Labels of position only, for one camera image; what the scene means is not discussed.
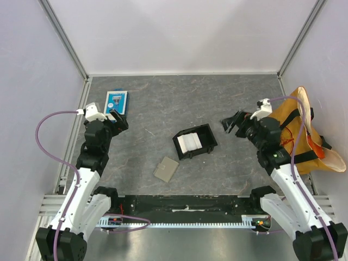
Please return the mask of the black plastic card box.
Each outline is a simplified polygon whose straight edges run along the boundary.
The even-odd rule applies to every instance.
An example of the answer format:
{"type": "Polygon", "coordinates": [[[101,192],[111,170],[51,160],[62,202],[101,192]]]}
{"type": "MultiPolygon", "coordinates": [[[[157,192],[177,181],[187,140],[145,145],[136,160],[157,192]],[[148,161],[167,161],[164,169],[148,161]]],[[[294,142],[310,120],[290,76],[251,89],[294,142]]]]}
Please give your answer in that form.
{"type": "Polygon", "coordinates": [[[210,154],[218,145],[208,123],[179,131],[173,138],[178,159],[192,159],[201,154],[210,154]]]}

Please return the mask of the grey card holder wallet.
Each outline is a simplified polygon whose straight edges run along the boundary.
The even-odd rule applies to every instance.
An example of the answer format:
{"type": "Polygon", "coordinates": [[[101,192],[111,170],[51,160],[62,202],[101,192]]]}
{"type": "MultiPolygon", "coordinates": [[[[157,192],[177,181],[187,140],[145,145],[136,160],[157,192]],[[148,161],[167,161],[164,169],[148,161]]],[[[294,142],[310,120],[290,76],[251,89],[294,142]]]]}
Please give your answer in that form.
{"type": "Polygon", "coordinates": [[[164,157],[161,163],[157,165],[157,168],[154,171],[154,176],[168,183],[176,172],[178,166],[179,162],[169,157],[164,157]]]}

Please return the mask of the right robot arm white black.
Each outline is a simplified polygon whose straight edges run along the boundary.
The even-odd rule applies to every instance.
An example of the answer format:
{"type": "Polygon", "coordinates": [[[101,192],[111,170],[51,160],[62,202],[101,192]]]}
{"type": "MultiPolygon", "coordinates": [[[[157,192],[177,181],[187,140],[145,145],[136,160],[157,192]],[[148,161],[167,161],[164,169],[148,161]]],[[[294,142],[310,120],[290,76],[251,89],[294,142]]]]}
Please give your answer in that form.
{"type": "Polygon", "coordinates": [[[266,212],[282,227],[293,242],[298,260],[339,260],[344,253],[347,229],[342,223],[334,223],[304,185],[290,162],[290,154],[281,146],[279,121],[271,117],[259,120],[238,111],[221,124],[227,133],[237,127],[235,135],[252,142],[260,165],[286,197],[283,201],[271,187],[253,189],[250,210],[255,214],[266,212]]]}

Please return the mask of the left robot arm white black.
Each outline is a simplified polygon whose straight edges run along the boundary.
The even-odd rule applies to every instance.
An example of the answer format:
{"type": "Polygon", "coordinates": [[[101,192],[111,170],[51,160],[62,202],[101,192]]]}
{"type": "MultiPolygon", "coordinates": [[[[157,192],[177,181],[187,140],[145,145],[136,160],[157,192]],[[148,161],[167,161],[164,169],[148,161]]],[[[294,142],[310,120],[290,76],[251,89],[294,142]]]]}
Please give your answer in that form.
{"type": "Polygon", "coordinates": [[[115,213],[120,206],[116,189],[99,187],[93,192],[93,188],[109,160],[112,138],[128,129],[126,116],[113,109],[110,119],[94,104],[71,113],[85,116],[85,142],[76,165],[61,161],[74,171],[74,178],[54,219],[36,233],[42,260],[83,260],[88,239],[101,217],[115,213]]]}

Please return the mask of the white card stack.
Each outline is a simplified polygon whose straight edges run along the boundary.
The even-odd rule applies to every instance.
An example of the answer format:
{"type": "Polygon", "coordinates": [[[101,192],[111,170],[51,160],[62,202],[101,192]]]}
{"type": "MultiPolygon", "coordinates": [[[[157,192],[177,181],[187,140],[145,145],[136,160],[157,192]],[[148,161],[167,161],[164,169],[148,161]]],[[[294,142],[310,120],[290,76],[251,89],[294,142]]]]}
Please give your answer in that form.
{"type": "Polygon", "coordinates": [[[202,144],[197,133],[181,135],[177,138],[183,154],[202,148],[202,144]]]}

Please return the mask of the blue razor package box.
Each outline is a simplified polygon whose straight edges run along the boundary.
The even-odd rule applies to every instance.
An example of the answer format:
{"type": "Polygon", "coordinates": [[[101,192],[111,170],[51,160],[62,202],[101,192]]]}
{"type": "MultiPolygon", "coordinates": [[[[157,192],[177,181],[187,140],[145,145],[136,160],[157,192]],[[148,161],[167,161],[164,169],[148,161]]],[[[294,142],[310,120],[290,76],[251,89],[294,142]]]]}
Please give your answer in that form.
{"type": "Polygon", "coordinates": [[[129,93],[128,91],[116,90],[108,91],[105,99],[104,115],[110,120],[115,121],[110,111],[115,110],[122,116],[127,115],[129,93]]]}

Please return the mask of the yellow tote bag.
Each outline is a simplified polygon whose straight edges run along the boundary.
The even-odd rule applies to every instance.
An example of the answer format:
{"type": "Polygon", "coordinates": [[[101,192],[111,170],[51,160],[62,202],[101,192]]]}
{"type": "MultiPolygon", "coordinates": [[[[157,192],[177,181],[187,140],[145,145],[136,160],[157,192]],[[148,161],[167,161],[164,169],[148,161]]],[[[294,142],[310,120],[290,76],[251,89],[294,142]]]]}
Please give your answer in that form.
{"type": "Polygon", "coordinates": [[[346,171],[342,157],[312,126],[314,109],[306,89],[299,86],[290,95],[295,99],[284,100],[270,117],[280,122],[280,144],[289,154],[295,153],[294,164],[299,174],[306,175],[314,170],[346,171]]]}

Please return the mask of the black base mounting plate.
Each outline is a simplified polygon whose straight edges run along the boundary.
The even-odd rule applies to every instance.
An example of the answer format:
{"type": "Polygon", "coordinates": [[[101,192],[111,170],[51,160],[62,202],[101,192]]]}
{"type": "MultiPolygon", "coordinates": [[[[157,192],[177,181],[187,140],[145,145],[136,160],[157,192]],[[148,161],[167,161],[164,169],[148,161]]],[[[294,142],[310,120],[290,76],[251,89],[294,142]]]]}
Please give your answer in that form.
{"type": "Polygon", "coordinates": [[[126,195],[107,214],[124,214],[159,223],[235,223],[242,215],[268,216],[248,196],[126,195]]]}

